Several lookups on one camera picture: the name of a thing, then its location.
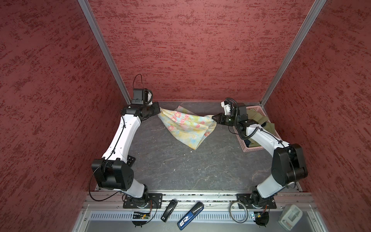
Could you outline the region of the floral pastel skirt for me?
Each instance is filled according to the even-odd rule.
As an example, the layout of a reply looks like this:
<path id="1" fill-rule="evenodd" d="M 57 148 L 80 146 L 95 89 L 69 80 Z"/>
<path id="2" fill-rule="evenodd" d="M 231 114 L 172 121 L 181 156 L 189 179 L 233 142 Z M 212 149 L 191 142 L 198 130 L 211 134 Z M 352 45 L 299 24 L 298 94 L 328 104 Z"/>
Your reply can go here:
<path id="1" fill-rule="evenodd" d="M 198 116 L 182 106 L 175 110 L 161 108 L 158 117 L 175 139 L 193 150 L 196 150 L 217 126 L 211 115 Z"/>

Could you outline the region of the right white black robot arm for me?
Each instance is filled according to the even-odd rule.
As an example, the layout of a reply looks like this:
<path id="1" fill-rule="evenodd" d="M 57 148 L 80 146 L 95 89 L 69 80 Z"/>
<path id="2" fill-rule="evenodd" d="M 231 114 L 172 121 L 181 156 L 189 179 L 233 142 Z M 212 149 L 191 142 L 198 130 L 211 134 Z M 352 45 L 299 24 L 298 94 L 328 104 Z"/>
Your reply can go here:
<path id="1" fill-rule="evenodd" d="M 253 119 L 249 119 L 244 106 L 236 103 L 221 103 L 224 112 L 212 116 L 220 125 L 233 126 L 240 139 L 257 142 L 272 156 L 271 174 L 258 184 L 250 195 L 249 203 L 255 208 L 263 208 L 273 196 L 287 187 L 308 176 L 303 149 L 298 144 L 285 142 L 263 128 Z"/>

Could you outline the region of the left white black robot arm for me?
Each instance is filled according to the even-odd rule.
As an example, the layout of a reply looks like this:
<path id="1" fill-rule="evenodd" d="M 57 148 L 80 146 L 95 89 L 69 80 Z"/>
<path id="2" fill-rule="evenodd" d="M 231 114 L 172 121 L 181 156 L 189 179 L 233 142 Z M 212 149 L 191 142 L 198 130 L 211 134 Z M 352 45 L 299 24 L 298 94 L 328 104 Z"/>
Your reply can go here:
<path id="1" fill-rule="evenodd" d="M 98 187 L 115 190 L 132 198 L 137 208 L 150 203 L 148 187 L 135 180 L 132 164 L 135 158 L 128 155 L 132 140 L 141 123 L 160 113 L 158 102 L 144 105 L 131 104 L 121 111 L 117 132 L 102 158 L 91 165 Z"/>

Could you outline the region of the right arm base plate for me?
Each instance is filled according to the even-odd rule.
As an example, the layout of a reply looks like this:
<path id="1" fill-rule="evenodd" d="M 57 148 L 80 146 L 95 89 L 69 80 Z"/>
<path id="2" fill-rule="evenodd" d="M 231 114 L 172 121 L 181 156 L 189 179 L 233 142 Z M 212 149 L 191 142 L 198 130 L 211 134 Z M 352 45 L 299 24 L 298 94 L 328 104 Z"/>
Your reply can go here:
<path id="1" fill-rule="evenodd" d="M 277 205 L 275 203 L 275 199 L 273 197 L 264 200 L 263 203 L 259 203 L 259 206 L 255 206 L 253 204 L 253 200 L 251 199 L 250 193 L 238 193 L 236 194 L 237 201 L 243 203 L 247 209 L 257 209 L 257 210 L 264 210 L 264 209 L 276 209 Z"/>

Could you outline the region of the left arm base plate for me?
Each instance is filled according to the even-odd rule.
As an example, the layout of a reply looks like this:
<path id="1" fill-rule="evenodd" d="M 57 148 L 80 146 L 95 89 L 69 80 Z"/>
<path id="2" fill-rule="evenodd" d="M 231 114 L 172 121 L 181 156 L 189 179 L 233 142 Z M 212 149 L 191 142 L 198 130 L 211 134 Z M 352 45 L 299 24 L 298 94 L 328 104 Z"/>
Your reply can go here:
<path id="1" fill-rule="evenodd" d="M 124 209 L 150 209 L 150 204 L 152 208 L 161 208 L 162 204 L 162 193 L 149 193 L 148 198 L 144 199 L 137 199 L 132 198 L 130 196 L 125 195 L 123 198 L 123 208 Z"/>

